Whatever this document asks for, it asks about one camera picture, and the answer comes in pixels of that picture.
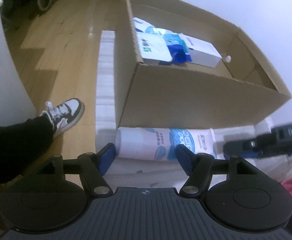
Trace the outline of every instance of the white shoelace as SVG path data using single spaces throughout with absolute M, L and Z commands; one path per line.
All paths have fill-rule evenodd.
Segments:
M 47 101 L 45 104 L 48 107 L 49 112 L 54 120 L 64 114 L 69 114 L 69 110 L 65 104 L 61 104 L 57 107 L 53 107 L 52 103 L 49 101 Z

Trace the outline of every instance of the black and white sneaker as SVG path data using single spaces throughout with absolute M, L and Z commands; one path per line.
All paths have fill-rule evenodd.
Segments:
M 72 98 L 53 107 L 51 102 L 46 102 L 47 111 L 42 111 L 40 116 L 46 115 L 52 124 L 54 137 L 73 127 L 84 114 L 85 105 L 78 98 Z

